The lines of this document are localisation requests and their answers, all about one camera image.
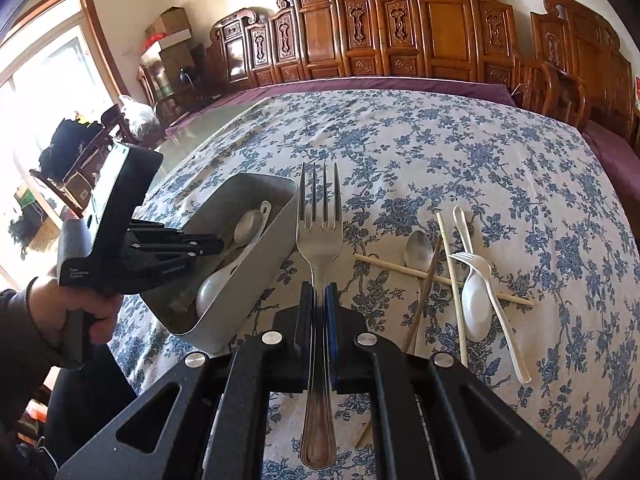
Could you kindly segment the dark sleeved left forearm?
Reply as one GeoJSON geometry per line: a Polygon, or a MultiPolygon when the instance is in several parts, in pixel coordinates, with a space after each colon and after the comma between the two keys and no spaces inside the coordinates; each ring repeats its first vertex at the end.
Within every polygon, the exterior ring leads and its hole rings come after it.
{"type": "Polygon", "coordinates": [[[56,283],[33,278],[21,292],[1,293],[1,427],[12,430],[32,395],[61,356],[66,310],[57,304],[56,283]]]}

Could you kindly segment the person's left hand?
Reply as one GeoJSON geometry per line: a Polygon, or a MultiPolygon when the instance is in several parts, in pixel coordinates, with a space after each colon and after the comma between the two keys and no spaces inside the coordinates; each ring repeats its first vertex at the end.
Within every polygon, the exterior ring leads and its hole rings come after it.
{"type": "Polygon", "coordinates": [[[91,288],[60,286],[53,276],[40,276],[27,294],[28,310],[35,326],[52,347],[58,347],[67,313],[81,311],[96,317],[89,328],[93,344],[106,344],[113,336],[124,297],[103,295],[91,288]]]}

